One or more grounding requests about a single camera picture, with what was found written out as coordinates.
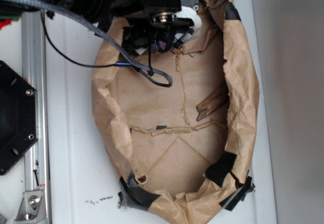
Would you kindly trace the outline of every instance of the black electrical tape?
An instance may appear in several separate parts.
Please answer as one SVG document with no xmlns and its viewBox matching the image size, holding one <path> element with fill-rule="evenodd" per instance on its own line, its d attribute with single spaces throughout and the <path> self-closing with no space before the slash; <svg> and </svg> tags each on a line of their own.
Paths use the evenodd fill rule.
<svg viewBox="0 0 324 224">
<path fill-rule="evenodd" d="M 128 182 L 121 177 L 119 180 L 121 192 L 118 194 L 120 204 L 131 208 L 148 211 L 152 203 L 160 195 L 152 194 L 138 186 L 133 175 L 129 177 Z"/>
<path fill-rule="evenodd" d="M 237 9 L 231 2 L 227 3 L 225 20 L 241 20 Z"/>
<path fill-rule="evenodd" d="M 211 165 L 205 172 L 205 177 L 222 188 L 224 179 L 232 171 L 236 160 L 236 154 L 224 152 L 215 164 Z"/>
<path fill-rule="evenodd" d="M 225 199 L 220 203 L 220 205 L 229 211 L 232 211 L 235 206 L 239 203 L 239 201 L 244 201 L 247 193 L 254 191 L 255 185 L 252 183 L 252 178 L 250 176 L 247 177 L 245 184 L 239 187 L 230 197 Z"/>
</svg>

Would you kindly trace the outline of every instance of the gray braided tube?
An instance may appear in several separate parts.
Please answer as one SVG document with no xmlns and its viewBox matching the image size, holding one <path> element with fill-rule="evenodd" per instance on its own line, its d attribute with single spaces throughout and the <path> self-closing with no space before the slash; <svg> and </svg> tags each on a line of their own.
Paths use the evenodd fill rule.
<svg viewBox="0 0 324 224">
<path fill-rule="evenodd" d="M 49 4 L 49 3 L 45 3 L 45 2 L 40 1 L 40 0 L 2 0 L 2 1 L 10 2 L 10 3 L 17 3 L 17 4 L 33 7 L 33 8 L 36 8 L 36 9 L 48 10 L 48 11 L 51 11 L 51 12 L 54 12 L 54 13 L 64 15 L 64 16 L 72 19 L 72 20 L 75 20 L 76 22 L 78 22 L 81 25 L 85 26 L 86 28 L 93 31 L 98 36 L 100 36 L 101 38 L 103 38 L 104 40 L 106 40 L 107 42 L 112 44 L 120 52 L 120 54 L 124 57 L 124 59 L 127 62 L 129 62 L 134 68 L 136 68 L 141 74 L 143 74 L 152 83 L 154 83 L 154 84 L 156 84 L 158 86 L 162 86 L 162 87 L 171 87 L 172 86 L 173 80 L 172 80 L 172 77 L 170 75 L 168 75 L 167 73 L 165 73 L 163 71 L 160 71 L 158 69 L 153 69 L 154 73 L 163 76 L 169 83 L 164 84 L 164 83 L 160 83 L 160 82 L 155 81 L 153 78 L 151 78 L 145 72 L 143 72 L 143 70 L 150 71 L 151 68 L 149 66 L 141 64 L 141 63 L 137 62 L 136 60 L 134 60 L 113 38 L 111 38 L 109 35 L 107 35 L 101 29 L 95 27 L 92 23 L 90 23 L 88 20 L 86 20 L 82 16 L 77 15 L 77 14 L 75 14 L 75 13 L 73 13 L 73 12 L 63 8 L 63 7 L 56 6 L 56 5 Z"/>
</svg>

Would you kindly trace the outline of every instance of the red wire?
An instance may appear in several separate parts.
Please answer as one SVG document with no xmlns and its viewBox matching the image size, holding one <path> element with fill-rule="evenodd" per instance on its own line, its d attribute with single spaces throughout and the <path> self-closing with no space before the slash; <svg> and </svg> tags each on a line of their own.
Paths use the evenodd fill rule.
<svg viewBox="0 0 324 224">
<path fill-rule="evenodd" d="M 11 24 L 11 20 L 5 20 L 5 21 L 0 21 L 0 30 L 2 27 L 6 26 L 6 25 L 10 25 Z"/>
</svg>

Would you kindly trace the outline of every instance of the kraft paper bag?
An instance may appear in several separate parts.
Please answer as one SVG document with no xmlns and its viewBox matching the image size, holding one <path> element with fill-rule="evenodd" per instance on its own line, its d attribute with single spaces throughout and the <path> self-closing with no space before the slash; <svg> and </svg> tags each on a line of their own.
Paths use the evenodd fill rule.
<svg viewBox="0 0 324 224">
<path fill-rule="evenodd" d="M 247 178 L 254 150 L 259 85 L 233 0 L 202 0 L 199 37 L 152 54 L 173 86 L 152 84 L 131 67 L 96 68 L 93 115 L 129 206 L 172 224 L 205 224 Z M 109 35 L 122 44 L 125 18 Z M 143 64 L 148 55 L 134 56 Z M 122 60 L 103 42 L 96 65 Z M 197 106 L 216 110 L 197 120 Z"/>
</svg>

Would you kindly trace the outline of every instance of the bolt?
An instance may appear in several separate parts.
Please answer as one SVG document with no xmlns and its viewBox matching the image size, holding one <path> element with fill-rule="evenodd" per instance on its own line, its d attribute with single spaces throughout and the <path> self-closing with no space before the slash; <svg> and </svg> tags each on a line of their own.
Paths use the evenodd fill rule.
<svg viewBox="0 0 324 224">
<path fill-rule="evenodd" d="M 24 216 L 22 217 L 23 220 L 30 220 L 31 219 L 31 214 L 30 213 L 27 213 L 27 214 L 24 214 Z"/>
<path fill-rule="evenodd" d="M 41 204 L 41 199 L 33 195 L 29 198 L 29 204 L 32 208 L 37 208 Z"/>
<path fill-rule="evenodd" d="M 194 9 L 195 11 L 198 11 L 198 10 L 199 10 L 199 5 L 194 5 L 194 6 L 193 6 L 193 9 Z"/>
<path fill-rule="evenodd" d="M 26 95 L 27 96 L 32 96 L 34 94 L 34 92 L 31 90 L 31 89 L 28 89 L 27 91 L 26 91 Z"/>
</svg>

